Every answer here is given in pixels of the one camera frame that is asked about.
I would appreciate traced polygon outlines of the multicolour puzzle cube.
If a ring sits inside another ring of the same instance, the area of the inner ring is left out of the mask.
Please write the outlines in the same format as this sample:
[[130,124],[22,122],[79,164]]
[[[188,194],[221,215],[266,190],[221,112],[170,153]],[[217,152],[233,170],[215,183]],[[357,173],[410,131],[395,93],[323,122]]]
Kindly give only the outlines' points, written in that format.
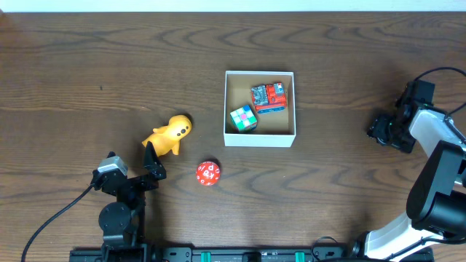
[[229,115],[238,132],[249,132],[257,128],[258,120],[249,105],[238,108]]

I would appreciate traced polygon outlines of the red grey toy truck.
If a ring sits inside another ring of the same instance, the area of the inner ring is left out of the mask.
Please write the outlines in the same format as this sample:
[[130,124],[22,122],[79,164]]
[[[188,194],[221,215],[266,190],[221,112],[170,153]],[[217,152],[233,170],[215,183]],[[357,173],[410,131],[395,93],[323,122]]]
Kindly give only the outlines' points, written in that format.
[[262,84],[251,88],[253,106],[258,114],[285,110],[287,99],[282,82]]

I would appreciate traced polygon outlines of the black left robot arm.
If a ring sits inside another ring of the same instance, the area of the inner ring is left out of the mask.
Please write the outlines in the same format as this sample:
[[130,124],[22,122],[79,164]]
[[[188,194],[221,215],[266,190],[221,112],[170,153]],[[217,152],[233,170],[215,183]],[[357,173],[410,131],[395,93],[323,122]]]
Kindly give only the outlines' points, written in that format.
[[151,142],[146,144],[143,167],[145,175],[129,178],[127,165],[112,151],[92,172],[92,187],[116,197],[98,218],[103,261],[162,260],[162,251],[145,240],[145,193],[158,188],[158,181],[167,177]]

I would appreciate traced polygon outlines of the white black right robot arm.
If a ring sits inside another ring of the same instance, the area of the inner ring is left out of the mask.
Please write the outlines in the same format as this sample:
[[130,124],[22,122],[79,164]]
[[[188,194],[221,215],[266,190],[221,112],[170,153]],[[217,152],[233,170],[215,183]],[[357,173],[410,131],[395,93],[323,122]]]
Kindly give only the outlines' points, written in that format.
[[408,195],[406,210],[385,227],[363,234],[351,255],[384,261],[414,260],[435,244],[465,243],[465,137],[450,115],[433,105],[433,83],[409,82],[394,114],[381,114],[368,136],[411,153],[419,144],[427,162]]

